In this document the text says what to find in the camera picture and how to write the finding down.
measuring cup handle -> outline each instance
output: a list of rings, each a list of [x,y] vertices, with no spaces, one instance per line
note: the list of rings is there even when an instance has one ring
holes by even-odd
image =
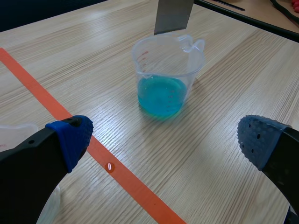
[[[199,51],[202,53],[205,48],[205,41],[202,39],[199,39],[193,44],[193,46],[197,47],[199,49]]]

blue liquid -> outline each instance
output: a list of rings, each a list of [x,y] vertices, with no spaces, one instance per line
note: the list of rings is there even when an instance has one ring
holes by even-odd
[[[186,85],[176,78],[151,76],[138,83],[138,100],[149,113],[169,116],[178,112],[184,104]]]

wooden table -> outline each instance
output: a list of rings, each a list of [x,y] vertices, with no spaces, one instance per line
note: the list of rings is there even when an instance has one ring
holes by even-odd
[[[244,11],[214,0],[195,0],[200,6],[299,42],[299,25],[277,10],[270,0],[224,0],[224,2],[240,7]],[[299,16],[294,12],[291,0],[277,0],[277,3],[292,15]]]
[[[188,224],[282,224],[288,203],[241,153],[240,118],[299,129],[299,44],[194,5],[188,29],[206,65],[176,117],[138,105],[130,51],[152,35],[157,1],[109,0],[1,33],[0,45]],[[0,124],[55,119],[0,63]],[[88,154],[60,183],[56,224],[154,219]]]

blue rubber grip pad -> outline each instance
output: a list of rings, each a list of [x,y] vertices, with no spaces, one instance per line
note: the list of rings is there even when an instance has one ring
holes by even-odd
[[[60,149],[69,173],[77,165],[83,151],[89,146],[93,133],[93,122],[88,117],[82,115],[73,117],[80,117],[82,119],[79,127],[62,121],[55,121],[45,126],[56,131],[60,142]]]
[[[238,140],[245,157],[262,170],[288,125],[256,115],[243,117],[238,125]]]

red measurement markings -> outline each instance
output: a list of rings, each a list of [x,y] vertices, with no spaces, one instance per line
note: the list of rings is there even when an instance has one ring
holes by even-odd
[[[146,55],[148,53],[148,51],[145,51],[145,52],[143,52],[138,58],[137,58],[137,60],[139,60],[139,58],[141,58],[143,55]]]

